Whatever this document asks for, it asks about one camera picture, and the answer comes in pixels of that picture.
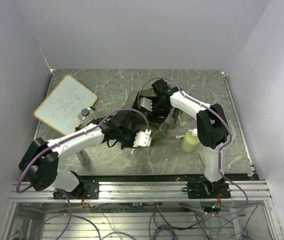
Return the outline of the olive green canvas bag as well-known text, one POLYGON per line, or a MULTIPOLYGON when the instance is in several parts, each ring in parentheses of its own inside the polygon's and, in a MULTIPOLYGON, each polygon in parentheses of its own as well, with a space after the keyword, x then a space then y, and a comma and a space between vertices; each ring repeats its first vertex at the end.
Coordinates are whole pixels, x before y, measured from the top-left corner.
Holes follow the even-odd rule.
MULTIPOLYGON (((167 117, 152 117, 151 111, 148 111, 142 107, 137 107, 138 93, 139 91, 131 92, 128 95, 123 107, 137 109, 147 117, 151 127, 151 137, 153 140, 167 138, 168 131, 175 128, 180 110, 177 108, 172 108, 167 117)), ((143 97, 148 99, 151 99, 152 97, 160 97, 160 93, 157 90, 154 91, 152 88, 147 88, 141 91, 140 98, 143 97)), ((141 117, 138 113, 133 112, 133 117, 128 127, 133 130, 144 131, 146 130, 146 123, 143 117, 141 117)))

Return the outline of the clear square bottle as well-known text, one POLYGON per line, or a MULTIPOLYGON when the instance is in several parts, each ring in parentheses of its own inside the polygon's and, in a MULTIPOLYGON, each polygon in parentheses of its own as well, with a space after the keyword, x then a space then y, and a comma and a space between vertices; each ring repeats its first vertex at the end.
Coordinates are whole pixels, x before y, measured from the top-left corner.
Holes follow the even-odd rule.
POLYGON ((92 107, 82 109, 81 112, 78 114, 78 120, 80 123, 79 128, 81 129, 85 128, 96 118, 97 117, 96 117, 95 110, 92 107))

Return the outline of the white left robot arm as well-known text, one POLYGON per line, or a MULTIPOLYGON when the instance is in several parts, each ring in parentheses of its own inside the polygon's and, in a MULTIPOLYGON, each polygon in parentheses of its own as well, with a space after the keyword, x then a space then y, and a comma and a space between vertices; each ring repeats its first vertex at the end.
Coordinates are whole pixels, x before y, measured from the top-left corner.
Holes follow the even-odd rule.
POLYGON ((73 199, 85 198, 93 189, 73 170, 63 170, 60 162, 84 149, 110 141, 124 148, 136 148, 140 130, 128 128, 138 110, 123 107, 103 118, 91 121, 86 127, 64 137, 33 140, 19 163, 22 172, 16 187, 21 194, 30 188, 40 192, 49 187, 73 199))

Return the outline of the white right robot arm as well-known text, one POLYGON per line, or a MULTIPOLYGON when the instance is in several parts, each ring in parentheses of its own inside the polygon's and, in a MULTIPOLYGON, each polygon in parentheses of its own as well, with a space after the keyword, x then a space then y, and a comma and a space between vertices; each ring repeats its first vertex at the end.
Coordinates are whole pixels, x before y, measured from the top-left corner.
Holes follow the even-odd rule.
POLYGON ((215 197, 224 184, 223 150, 232 142, 232 134, 222 106, 217 103, 203 103, 178 86, 170 88, 162 78, 157 78, 152 88, 158 97, 158 101, 153 104, 154 112, 170 106, 196 119, 197 137, 203 146, 200 156, 205 161, 202 192, 208 198, 215 197))

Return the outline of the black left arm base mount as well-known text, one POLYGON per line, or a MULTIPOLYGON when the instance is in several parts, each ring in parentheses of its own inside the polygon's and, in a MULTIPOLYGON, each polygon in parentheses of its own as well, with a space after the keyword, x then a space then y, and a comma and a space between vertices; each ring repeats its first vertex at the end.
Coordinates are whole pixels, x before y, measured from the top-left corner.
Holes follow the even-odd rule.
POLYGON ((65 191, 70 200, 97 200, 99 197, 99 184, 94 180, 80 182, 72 191, 65 191))

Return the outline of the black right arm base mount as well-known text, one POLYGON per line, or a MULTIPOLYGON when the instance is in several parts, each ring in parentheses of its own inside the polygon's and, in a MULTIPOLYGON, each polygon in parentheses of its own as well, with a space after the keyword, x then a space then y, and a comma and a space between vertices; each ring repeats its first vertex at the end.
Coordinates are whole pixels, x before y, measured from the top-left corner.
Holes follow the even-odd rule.
POLYGON ((211 183, 208 181, 188 182, 182 192, 187 193, 189 199, 222 199, 231 197, 229 185, 223 181, 211 183))

